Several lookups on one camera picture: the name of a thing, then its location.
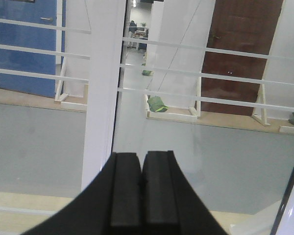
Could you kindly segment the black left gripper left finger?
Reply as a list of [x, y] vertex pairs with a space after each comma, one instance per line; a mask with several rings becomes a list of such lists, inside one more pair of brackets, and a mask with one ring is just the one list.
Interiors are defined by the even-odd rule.
[[113, 152], [73, 201], [26, 235], [140, 235], [141, 168], [135, 153]]

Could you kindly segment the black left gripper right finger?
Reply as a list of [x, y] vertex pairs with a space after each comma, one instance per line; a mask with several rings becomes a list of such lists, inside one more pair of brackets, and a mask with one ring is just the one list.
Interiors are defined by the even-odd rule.
[[149, 151], [143, 164], [144, 223], [151, 235], [224, 235], [173, 151]]

